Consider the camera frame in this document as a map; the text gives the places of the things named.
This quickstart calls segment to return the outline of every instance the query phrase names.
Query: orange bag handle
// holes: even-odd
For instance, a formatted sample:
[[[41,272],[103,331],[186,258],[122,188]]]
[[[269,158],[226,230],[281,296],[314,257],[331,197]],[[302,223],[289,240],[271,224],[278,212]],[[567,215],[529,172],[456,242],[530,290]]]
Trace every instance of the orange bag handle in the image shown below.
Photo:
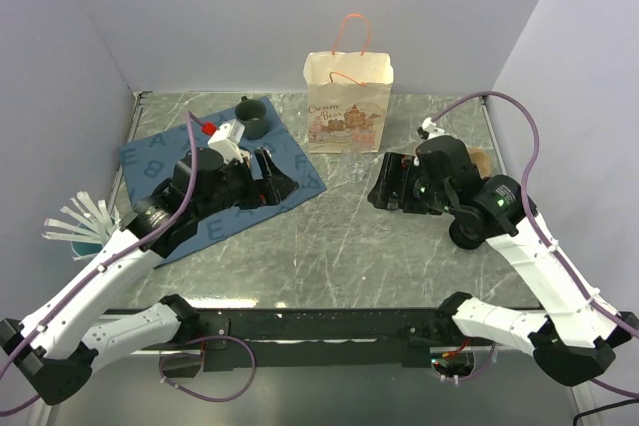
[[[356,79],[354,79],[353,77],[351,77],[350,75],[347,74],[343,74],[342,72],[336,72],[335,70],[333,70],[332,72],[330,72],[330,74],[328,74],[330,76],[330,81],[334,82],[334,80],[332,79],[333,74],[335,75],[341,75],[343,77],[346,77],[349,80],[353,80],[356,84],[361,85],[363,87],[366,86],[366,82],[358,82]]]
[[[361,14],[348,14],[343,19],[343,22],[341,22],[341,28],[339,29],[339,35],[337,35],[337,40],[335,40],[335,45],[332,47],[332,54],[333,55],[335,55],[335,50],[337,50],[337,44],[339,43],[339,41],[341,40],[341,36],[343,35],[343,29],[346,27],[346,22],[348,22],[348,19],[352,19],[353,17],[357,17],[359,19],[363,19],[363,21],[366,23],[366,27],[368,28],[368,36],[366,37],[366,45],[363,46],[363,50],[361,51],[361,54],[363,55],[364,52],[366,50],[368,50],[368,47],[370,46],[370,39],[372,38],[372,27],[370,27],[370,22],[368,22],[368,19],[366,19]]]

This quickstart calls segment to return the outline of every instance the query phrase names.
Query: blue cloth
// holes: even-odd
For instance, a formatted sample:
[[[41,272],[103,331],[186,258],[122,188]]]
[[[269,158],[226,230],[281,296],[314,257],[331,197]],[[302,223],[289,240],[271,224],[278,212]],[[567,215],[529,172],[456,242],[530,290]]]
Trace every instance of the blue cloth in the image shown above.
[[[326,190],[320,175],[291,137],[269,99],[262,97],[260,100],[267,107],[269,131],[257,140],[242,138],[240,147],[251,152],[260,147],[269,149],[276,166],[296,180],[300,186],[279,205],[243,211],[232,207],[201,221],[198,234],[178,246],[162,264],[223,241]],[[229,108],[203,117],[202,120],[219,125],[234,117],[234,108]],[[208,136],[195,127],[194,125],[198,147],[206,147]],[[159,182],[172,175],[175,162],[181,159],[188,149],[189,137],[185,124],[120,147],[120,162],[131,203],[134,204],[150,195]],[[251,162],[251,173],[254,178],[261,176],[257,162]]]

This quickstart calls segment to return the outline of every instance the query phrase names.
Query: gray marble surface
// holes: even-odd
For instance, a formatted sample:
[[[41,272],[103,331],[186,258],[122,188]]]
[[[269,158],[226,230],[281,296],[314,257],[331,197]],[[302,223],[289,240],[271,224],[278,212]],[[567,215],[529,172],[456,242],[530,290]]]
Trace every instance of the gray marble surface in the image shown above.
[[[307,150],[306,95],[267,95]],[[145,94],[135,138],[184,123],[187,110],[206,115],[234,105],[236,93]],[[392,95],[380,152],[365,154],[364,179],[346,181],[344,156],[309,154],[328,186],[323,194],[149,273],[113,305],[142,308],[178,293],[195,307],[437,307],[456,291],[501,306],[537,306],[532,293],[497,253],[467,252],[448,237],[451,218],[375,209],[366,199],[383,153],[414,152],[416,129],[452,96]],[[500,172],[483,108],[470,102],[440,124],[470,146],[486,149]],[[130,208],[124,182],[116,206]]]

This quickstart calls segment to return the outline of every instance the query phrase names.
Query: white wall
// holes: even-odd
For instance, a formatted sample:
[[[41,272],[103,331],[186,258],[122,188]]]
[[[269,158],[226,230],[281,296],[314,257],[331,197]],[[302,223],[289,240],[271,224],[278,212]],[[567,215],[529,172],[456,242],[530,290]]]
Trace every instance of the white wall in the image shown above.
[[[77,272],[67,244],[40,237],[42,224],[79,189],[108,192],[133,99],[79,0],[0,8],[0,318],[21,318]],[[32,395],[12,368],[0,409]]]
[[[494,83],[538,0],[83,0],[133,90],[300,91],[309,51],[369,16],[397,92]],[[342,43],[363,45],[353,23]]]
[[[637,0],[540,0],[495,85],[539,124],[531,195],[551,230],[606,298],[637,313],[638,78]],[[528,127],[502,102],[490,112],[519,176],[531,150]],[[639,391],[637,342],[617,354],[604,379]],[[593,389],[600,403],[623,399]],[[606,424],[636,424],[632,408],[606,413]]]

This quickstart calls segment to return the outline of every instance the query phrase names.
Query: paper bag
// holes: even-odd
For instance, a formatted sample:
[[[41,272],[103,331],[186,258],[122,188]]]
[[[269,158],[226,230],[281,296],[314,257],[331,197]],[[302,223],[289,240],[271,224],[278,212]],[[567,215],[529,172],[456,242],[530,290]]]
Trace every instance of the paper bag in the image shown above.
[[[366,44],[361,52],[337,52],[352,17],[366,22]],[[365,152],[379,150],[394,73],[388,54],[367,52],[371,37],[368,20],[350,14],[341,23],[332,52],[307,56],[303,73],[309,90],[309,152],[340,153],[355,143]]]

